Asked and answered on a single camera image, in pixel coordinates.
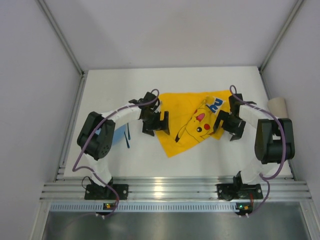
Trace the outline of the yellow Pikachu cloth placemat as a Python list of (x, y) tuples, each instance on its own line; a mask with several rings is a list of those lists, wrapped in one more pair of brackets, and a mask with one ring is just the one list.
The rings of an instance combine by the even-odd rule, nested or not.
[(156, 136), (167, 157), (185, 152), (208, 138), (219, 140), (224, 130), (214, 123), (220, 111), (229, 112), (229, 90), (199, 93), (162, 93), (161, 118), (168, 111), (169, 134), (156, 131)]

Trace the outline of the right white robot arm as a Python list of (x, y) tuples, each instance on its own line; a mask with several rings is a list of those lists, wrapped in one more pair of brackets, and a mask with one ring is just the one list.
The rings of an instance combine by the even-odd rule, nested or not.
[(282, 171), (285, 162), (295, 156), (293, 123), (262, 109), (253, 101), (243, 101), (242, 94), (229, 97), (229, 112), (221, 110), (213, 125), (213, 132), (223, 129), (231, 134), (231, 141), (241, 139), (246, 124), (255, 130), (254, 159), (237, 174), (243, 184), (256, 185), (272, 180)]

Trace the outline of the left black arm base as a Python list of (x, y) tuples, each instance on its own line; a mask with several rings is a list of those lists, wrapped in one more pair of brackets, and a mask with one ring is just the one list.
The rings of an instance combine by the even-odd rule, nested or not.
[(85, 188), (85, 200), (126, 200), (128, 198), (128, 184), (113, 183), (113, 180), (111, 180), (109, 186), (118, 194), (117, 198), (116, 194), (110, 188), (96, 184), (90, 177), (88, 177), (88, 180), (90, 183), (86, 186), (83, 185), (84, 178), (81, 182), (82, 187)]

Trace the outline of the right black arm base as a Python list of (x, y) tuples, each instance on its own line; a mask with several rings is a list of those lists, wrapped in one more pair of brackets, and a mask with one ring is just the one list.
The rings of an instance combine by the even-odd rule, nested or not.
[(262, 200), (263, 193), (260, 184), (245, 184), (241, 179), (233, 178), (232, 183), (220, 183), (216, 185), (219, 200)]

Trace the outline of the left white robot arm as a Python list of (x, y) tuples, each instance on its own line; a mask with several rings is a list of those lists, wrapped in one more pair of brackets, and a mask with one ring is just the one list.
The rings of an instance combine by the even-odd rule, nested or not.
[(89, 170), (91, 181), (101, 187), (111, 188), (109, 170), (110, 152), (115, 131), (132, 121), (142, 121), (142, 132), (154, 136), (156, 131), (170, 134), (169, 111), (160, 111), (160, 92), (153, 89), (143, 98), (129, 100), (124, 106), (109, 112), (88, 114), (77, 137), (79, 153), (72, 171)]

